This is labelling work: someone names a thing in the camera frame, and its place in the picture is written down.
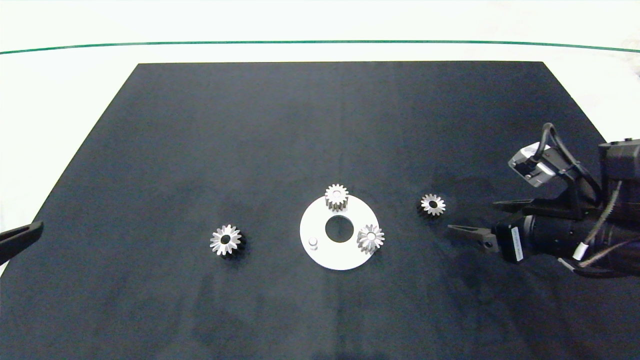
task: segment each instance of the green line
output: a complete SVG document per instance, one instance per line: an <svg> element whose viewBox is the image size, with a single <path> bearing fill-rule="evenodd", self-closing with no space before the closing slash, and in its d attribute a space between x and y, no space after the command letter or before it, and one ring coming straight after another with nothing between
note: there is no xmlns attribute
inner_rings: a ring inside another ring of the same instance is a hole
<svg viewBox="0 0 640 360"><path fill-rule="evenodd" d="M527 41L485 41L485 40L277 40L277 41L155 41L155 42L114 42L105 44L83 44L39 47L37 49L0 51L0 55L32 53L34 51L79 49L82 47L106 47L106 46L132 46L132 45L218 45L218 44L499 44L499 45L534 45L573 47L577 49L622 51L625 53L640 53L640 49L625 49L622 47L555 44L550 42Z"/></svg>

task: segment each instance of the black table mat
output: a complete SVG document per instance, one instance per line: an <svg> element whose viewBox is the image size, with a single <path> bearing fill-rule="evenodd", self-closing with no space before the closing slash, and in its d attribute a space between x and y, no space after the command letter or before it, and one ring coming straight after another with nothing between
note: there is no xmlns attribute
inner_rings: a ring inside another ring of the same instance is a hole
<svg viewBox="0 0 640 360"><path fill-rule="evenodd" d="M506 165L547 121L597 176L604 141L542 63L138 65L3 275L0 358L637 358L637 279L510 265L446 231L561 190ZM300 243L333 183L386 234L346 272ZM424 193L441 218L418 216ZM229 223L248 241L231 261L209 248Z"/></svg>

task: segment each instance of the label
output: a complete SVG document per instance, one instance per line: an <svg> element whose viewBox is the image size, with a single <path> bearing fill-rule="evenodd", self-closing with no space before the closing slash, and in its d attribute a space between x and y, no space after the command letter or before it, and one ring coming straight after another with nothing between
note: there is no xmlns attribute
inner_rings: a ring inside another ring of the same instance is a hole
<svg viewBox="0 0 640 360"><path fill-rule="evenodd" d="M520 261L524 257L522 255L522 244L520 243L520 231L518 231L517 226L511 228L511 237L513 239L513 250L516 254L516 261Z"/></svg>

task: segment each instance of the gear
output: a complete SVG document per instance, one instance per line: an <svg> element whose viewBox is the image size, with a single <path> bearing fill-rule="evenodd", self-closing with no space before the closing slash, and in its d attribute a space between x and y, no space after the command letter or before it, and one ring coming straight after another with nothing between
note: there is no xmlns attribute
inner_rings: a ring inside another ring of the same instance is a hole
<svg viewBox="0 0 640 360"><path fill-rule="evenodd" d="M358 247L366 254L373 254L385 241L385 233L376 225L366 225L358 232Z"/></svg>
<svg viewBox="0 0 640 360"><path fill-rule="evenodd" d="M442 198L433 194L423 196L421 203L423 210L434 217L442 215L446 207Z"/></svg>
<svg viewBox="0 0 640 360"><path fill-rule="evenodd" d="M236 229L231 224L223 226L221 229L216 229L216 232L212 234L211 244L209 245L217 255L226 256L231 255L234 249L238 249L238 245L241 243L240 230Z"/></svg>
<svg viewBox="0 0 640 360"><path fill-rule="evenodd" d="M324 192L324 201L333 211L344 210L347 207L347 200L349 200L349 192L340 184L333 184Z"/></svg>

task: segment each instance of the center hole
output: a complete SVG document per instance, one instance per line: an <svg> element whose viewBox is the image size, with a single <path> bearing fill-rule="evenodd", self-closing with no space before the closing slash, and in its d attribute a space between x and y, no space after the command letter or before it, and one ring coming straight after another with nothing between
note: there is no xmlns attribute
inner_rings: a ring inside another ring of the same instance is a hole
<svg viewBox="0 0 640 360"><path fill-rule="evenodd" d="M346 217L336 215L326 222L324 231L329 239L337 243L344 243L353 235L353 224Z"/></svg>

